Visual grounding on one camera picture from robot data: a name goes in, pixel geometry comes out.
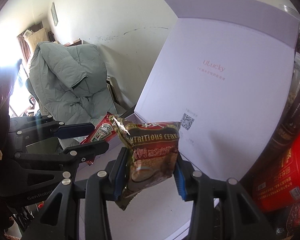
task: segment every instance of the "red package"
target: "red package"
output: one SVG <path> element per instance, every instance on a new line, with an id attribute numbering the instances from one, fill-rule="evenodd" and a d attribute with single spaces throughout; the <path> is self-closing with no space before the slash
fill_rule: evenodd
<path id="1" fill-rule="evenodd" d="M 105 140 L 106 142 L 110 141 L 114 136 L 116 136 L 116 132 L 113 129 L 111 122 L 109 121 L 109 116 L 111 113 L 107 112 L 105 117 L 100 121 L 100 123 L 96 126 L 94 131 L 85 138 L 80 144 L 90 143 L 100 140 Z M 94 160 L 86 161 L 87 164 L 91 165 Z"/>

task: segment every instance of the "box flap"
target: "box flap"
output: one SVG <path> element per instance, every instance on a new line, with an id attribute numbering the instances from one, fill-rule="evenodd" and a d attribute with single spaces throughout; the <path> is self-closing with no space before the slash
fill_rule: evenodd
<path id="1" fill-rule="evenodd" d="M 256 0 L 165 0 L 178 18 L 205 18 L 246 26 L 295 48 L 299 20 Z"/>
<path id="2" fill-rule="evenodd" d="M 251 0 L 232 1 L 238 6 Z M 252 14 L 270 10 L 259 4 Z M 191 4 L 195 6 L 203 7 L 201 2 Z M 295 40 L 296 21 L 288 18 L 294 22 L 289 32 Z M 145 122 L 182 120 L 180 152 L 211 178 L 241 179 L 281 117 L 294 62 L 292 42 L 287 43 L 220 19 L 179 18 L 135 113 Z"/>

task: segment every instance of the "picture frame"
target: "picture frame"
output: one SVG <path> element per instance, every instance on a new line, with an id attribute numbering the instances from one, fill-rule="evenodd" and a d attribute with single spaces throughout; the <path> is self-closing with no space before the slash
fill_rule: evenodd
<path id="1" fill-rule="evenodd" d="M 58 17 L 57 17 L 57 13 L 56 13 L 56 8 L 54 6 L 54 2 L 52 3 L 52 6 L 51 6 L 51 14 L 52 14 L 54 26 L 57 26 L 57 24 L 58 24 Z"/>

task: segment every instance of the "snack package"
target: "snack package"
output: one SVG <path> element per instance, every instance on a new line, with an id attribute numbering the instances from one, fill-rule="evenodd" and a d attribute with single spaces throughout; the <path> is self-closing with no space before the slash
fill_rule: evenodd
<path id="1" fill-rule="evenodd" d="M 98 123 L 94 131 L 85 138 L 80 144 L 95 142 L 100 140 L 105 140 L 106 142 L 110 141 L 114 136 L 116 136 L 116 132 L 114 131 L 111 122 L 109 121 L 109 116 L 111 113 L 107 112 L 105 117 Z M 94 160 L 86 161 L 87 164 L 91 165 Z"/>
<path id="2" fill-rule="evenodd" d="M 179 152 L 180 122 L 136 124 L 114 115 L 109 120 L 130 149 L 128 182 L 116 202 L 125 210 L 138 192 L 172 176 Z"/>

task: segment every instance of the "curtain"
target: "curtain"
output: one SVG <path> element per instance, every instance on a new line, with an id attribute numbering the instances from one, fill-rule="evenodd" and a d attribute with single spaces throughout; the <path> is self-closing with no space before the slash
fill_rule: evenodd
<path id="1" fill-rule="evenodd" d="M 25 41 L 25 39 L 22 36 L 23 34 L 24 34 L 24 32 L 21 33 L 20 35 L 18 35 L 17 38 L 18 38 L 19 45 L 20 45 L 20 48 L 21 48 L 21 51 L 22 51 L 22 55 L 23 55 L 23 57 L 24 57 L 24 59 L 27 63 L 30 56 L 31 56 L 31 52 L 30 52 L 28 43 Z"/>

